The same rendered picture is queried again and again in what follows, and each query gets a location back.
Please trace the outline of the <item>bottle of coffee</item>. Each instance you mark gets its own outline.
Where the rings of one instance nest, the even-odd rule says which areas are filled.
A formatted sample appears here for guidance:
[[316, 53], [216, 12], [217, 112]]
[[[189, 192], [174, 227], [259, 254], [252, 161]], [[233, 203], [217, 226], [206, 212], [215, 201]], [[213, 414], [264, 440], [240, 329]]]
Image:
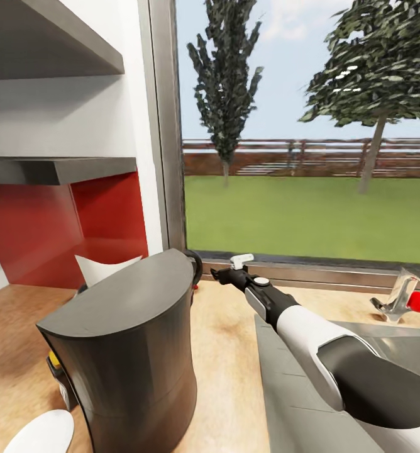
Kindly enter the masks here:
[[68, 383], [68, 379], [65, 377], [62, 365], [59, 365], [53, 351], [50, 351], [49, 354], [50, 355], [46, 359], [47, 364], [56, 381], [60, 383], [60, 392], [67, 407], [67, 411], [72, 411], [78, 405], [77, 398], [75, 397], [72, 387]]

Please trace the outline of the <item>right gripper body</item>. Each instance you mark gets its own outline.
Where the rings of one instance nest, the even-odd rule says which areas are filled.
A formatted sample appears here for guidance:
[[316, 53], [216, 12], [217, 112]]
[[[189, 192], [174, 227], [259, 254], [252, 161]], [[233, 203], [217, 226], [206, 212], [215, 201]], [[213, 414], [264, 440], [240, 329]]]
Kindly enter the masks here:
[[243, 274], [248, 274], [248, 266], [243, 265], [242, 269], [221, 269], [219, 270], [220, 278], [219, 282], [222, 285], [227, 285], [227, 284], [233, 284], [236, 287], [236, 283], [238, 282], [238, 278], [242, 276]]

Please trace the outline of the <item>paper coffee filter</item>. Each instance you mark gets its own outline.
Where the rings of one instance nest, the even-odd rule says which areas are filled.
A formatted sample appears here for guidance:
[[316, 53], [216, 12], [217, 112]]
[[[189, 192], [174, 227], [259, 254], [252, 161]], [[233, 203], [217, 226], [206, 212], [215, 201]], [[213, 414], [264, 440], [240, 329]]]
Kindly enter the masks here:
[[133, 264], [141, 259], [141, 256], [135, 257], [126, 262], [120, 264], [100, 264], [100, 262], [95, 262], [85, 257], [75, 255], [77, 262], [79, 263], [82, 274], [84, 275], [87, 286], [93, 286], [98, 282], [102, 281], [104, 278], [109, 277], [111, 274], [118, 272], [124, 267]]

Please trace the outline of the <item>electric kettle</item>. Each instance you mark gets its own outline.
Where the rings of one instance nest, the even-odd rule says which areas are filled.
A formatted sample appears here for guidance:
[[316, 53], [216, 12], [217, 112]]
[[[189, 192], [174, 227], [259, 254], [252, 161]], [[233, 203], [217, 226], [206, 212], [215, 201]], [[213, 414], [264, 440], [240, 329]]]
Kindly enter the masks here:
[[194, 295], [194, 290], [196, 289], [197, 284], [198, 284], [199, 280], [201, 280], [201, 277], [202, 277], [202, 271], [203, 271], [202, 260], [198, 254], [196, 254], [195, 252], [193, 252], [191, 250], [180, 250], [180, 251], [185, 256], [193, 257], [193, 259], [196, 260], [196, 264], [197, 264], [196, 274], [195, 274], [195, 276], [193, 278], [193, 282], [192, 282], [192, 295]]

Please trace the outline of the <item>saucer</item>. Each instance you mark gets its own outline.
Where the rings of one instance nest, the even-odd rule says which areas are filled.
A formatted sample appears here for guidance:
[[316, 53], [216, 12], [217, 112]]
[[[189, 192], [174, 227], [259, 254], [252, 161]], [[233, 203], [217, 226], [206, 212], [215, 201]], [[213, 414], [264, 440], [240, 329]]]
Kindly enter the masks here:
[[48, 411], [23, 427], [3, 453], [66, 453], [73, 433], [69, 411]]

